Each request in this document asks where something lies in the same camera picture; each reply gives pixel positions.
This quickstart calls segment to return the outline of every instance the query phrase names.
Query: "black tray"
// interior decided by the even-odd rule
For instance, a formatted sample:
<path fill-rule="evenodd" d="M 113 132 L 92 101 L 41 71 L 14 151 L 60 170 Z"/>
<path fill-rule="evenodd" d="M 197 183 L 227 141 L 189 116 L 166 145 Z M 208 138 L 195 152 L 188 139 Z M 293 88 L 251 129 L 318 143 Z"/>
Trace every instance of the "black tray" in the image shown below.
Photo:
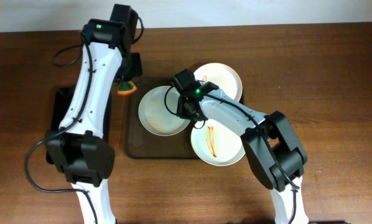
<path fill-rule="evenodd" d="M 169 78 L 142 77 L 135 80 L 137 91 L 129 99 L 125 127 L 124 151 L 132 159 L 198 159 L 190 142 L 195 122 L 173 136 L 157 136 L 146 130 L 139 120 L 138 108 L 143 96 L 151 89 L 168 85 Z"/>

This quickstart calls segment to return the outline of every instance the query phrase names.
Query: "white wall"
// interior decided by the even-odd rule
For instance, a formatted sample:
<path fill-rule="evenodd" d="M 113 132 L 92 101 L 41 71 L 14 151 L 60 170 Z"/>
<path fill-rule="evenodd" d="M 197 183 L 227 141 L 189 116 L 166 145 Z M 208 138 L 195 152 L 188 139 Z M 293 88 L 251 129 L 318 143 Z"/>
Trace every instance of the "white wall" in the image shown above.
<path fill-rule="evenodd" d="M 0 0 L 0 32 L 82 29 L 114 3 L 147 28 L 372 21 L 372 0 Z"/>

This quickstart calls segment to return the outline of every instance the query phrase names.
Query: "wood grain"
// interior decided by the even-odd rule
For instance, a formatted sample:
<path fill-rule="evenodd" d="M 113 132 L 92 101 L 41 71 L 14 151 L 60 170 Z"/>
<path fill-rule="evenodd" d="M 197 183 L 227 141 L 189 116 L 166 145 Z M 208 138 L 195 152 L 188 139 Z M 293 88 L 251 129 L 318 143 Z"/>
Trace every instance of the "wood grain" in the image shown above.
<path fill-rule="evenodd" d="M 56 68 L 52 55 L 79 43 L 77 31 L 0 34 L 0 223 L 83 223 L 75 194 L 44 194 L 23 162 L 49 127 L 53 89 L 77 82 L 80 63 Z M 148 29 L 140 43 L 145 76 L 225 63 L 240 75 L 246 106 L 290 119 L 309 161 L 302 193 L 311 220 L 372 223 L 372 23 Z M 71 59 L 77 54 L 68 55 Z M 138 161 L 122 149 L 127 99 L 114 97 L 109 180 L 120 223 L 260 223 L 274 218 L 269 192 L 246 158 L 229 167 L 202 161 Z M 46 188 L 69 187 L 30 160 Z"/>

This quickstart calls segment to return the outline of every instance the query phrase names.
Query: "brown table surface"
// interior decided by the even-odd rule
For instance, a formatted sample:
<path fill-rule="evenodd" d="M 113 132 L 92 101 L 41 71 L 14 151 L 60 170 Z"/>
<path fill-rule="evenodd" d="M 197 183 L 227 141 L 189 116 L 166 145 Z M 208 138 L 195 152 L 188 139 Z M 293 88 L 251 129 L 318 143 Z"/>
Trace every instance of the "brown table surface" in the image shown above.
<path fill-rule="evenodd" d="M 79 42 L 77 31 L 0 34 L 0 223 L 83 223 L 75 194 L 38 192 L 23 170 L 26 151 L 49 128 L 53 89 L 75 84 L 80 71 L 80 62 L 53 67 L 52 55 Z M 302 194 L 310 220 L 372 223 L 372 23 L 148 29 L 133 51 L 150 77 L 210 62 L 234 68 L 246 106 L 283 112 L 305 148 Z M 113 98 L 109 134 L 116 151 L 109 194 L 120 223 L 274 218 L 269 191 L 246 158 L 214 167 L 126 157 L 127 100 Z M 30 169 L 43 187 L 70 186 L 46 163 L 44 148 Z"/>

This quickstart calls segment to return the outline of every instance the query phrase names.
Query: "white plate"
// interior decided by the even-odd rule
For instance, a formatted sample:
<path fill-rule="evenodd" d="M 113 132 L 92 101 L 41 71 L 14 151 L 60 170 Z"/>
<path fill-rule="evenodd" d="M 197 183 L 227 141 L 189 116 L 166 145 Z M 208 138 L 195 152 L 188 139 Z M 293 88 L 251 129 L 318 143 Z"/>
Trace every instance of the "white plate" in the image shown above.
<path fill-rule="evenodd" d="M 215 83 L 230 98 L 239 102 L 243 94 L 241 79 L 231 67 L 222 63 L 208 63 L 194 72 L 196 80 L 203 80 L 204 76 L 209 82 Z"/>
<path fill-rule="evenodd" d="M 148 131 L 159 136 L 171 136 L 187 127 L 190 120 L 181 119 L 167 111 L 164 96 L 170 86 L 159 86 L 146 93 L 139 104 L 139 119 Z M 173 88 L 167 95 L 168 108 L 176 112 L 179 93 Z"/>
<path fill-rule="evenodd" d="M 202 121 L 196 123 L 201 127 Z M 213 126 L 213 139 L 216 157 L 210 152 L 207 144 L 207 129 Z M 191 135 L 192 147 L 203 161 L 215 166 L 228 166 L 239 161 L 245 155 L 241 139 L 234 132 L 214 119 L 209 119 L 201 129 L 193 128 Z"/>

